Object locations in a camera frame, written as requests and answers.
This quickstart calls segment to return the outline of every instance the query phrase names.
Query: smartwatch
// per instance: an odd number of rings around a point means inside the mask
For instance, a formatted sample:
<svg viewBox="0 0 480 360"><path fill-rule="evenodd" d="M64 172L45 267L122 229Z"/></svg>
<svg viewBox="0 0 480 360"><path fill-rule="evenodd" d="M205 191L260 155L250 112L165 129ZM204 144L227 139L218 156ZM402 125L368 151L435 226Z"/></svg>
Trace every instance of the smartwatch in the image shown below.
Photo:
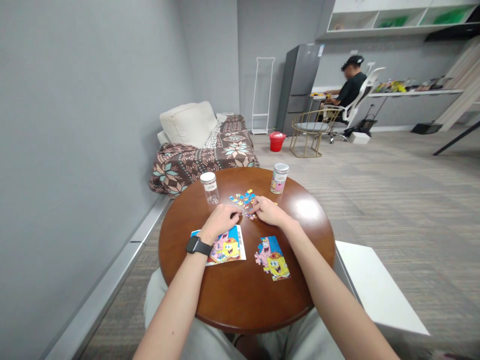
<svg viewBox="0 0 480 360"><path fill-rule="evenodd" d="M192 236L188 240L185 250L189 254L202 253L209 256L210 252L212 252L212 246L202 242L198 236Z"/></svg>

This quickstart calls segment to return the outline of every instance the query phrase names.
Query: office chair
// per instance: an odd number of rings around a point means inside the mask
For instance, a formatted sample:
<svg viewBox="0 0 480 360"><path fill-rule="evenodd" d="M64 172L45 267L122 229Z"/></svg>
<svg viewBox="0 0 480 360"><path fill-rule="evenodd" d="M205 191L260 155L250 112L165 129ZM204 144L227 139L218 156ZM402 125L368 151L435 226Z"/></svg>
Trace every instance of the office chair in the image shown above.
<svg viewBox="0 0 480 360"><path fill-rule="evenodd" d="M373 90L374 84L377 81L380 72L385 70L386 67L379 67L373 70L366 78L366 80L361 85L360 91L356 99L348 106L334 106L334 105L324 105L324 109L339 109L342 111L341 117L344 122L347 123L345 129L350 127L350 124L354 120L355 116L359 112L360 104L365 100L368 94ZM342 133L335 131L335 126L332 126L329 132L323 132L321 135L330 135L330 144L334 143L334 138L340 136L343 138L343 141L348 141L347 137Z"/></svg>

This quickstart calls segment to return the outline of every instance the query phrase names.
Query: red bucket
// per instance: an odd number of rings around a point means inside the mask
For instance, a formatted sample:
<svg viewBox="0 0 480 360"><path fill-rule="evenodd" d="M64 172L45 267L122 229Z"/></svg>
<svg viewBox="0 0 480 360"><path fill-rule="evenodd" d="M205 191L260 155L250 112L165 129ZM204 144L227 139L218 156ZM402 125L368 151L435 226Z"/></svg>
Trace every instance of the red bucket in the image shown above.
<svg viewBox="0 0 480 360"><path fill-rule="evenodd" d="M282 150L282 145L284 144L284 140L287 137L287 135L279 131L274 131L269 136L270 136L270 151L278 153L280 150Z"/></svg>

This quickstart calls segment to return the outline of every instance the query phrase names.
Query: black cap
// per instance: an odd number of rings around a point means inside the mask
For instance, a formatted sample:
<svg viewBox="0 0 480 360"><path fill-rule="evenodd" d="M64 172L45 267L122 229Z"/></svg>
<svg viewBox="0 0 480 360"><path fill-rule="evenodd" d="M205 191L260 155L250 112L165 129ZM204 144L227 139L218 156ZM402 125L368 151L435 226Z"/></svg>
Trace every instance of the black cap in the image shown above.
<svg viewBox="0 0 480 360"><path fill-rule="evenodd" d="M350 56L348 58L348 60L346 61L346 63L343 64L343 66L341 67L341 70L342 71L345 71L345 69L347 68L348 65L352 64L352 65L359 65L361 63L364 62L364 57L362 55L353 55L353 56Z"/></svg>

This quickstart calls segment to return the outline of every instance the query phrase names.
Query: jar lid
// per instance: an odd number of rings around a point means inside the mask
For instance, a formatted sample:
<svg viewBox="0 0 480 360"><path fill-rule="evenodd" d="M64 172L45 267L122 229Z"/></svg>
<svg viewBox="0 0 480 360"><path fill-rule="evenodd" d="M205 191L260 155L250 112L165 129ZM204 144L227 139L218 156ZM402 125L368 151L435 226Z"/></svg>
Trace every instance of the jar lid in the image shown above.
<svg viewBox="0 0 480 360"><path fill-rule="evenodd" d="M289 170L289 166L287 164L284 164L283 162L276 163L273 168L275 170L278 170L278 171L288 171Z"/></svg>
<svg viewBox="0 0 480 360"><path fill-rule="evenodd" d="M200 181L204 183L208 183L215 180L215 174L213 172L204 172L200 175Z"/></svg>

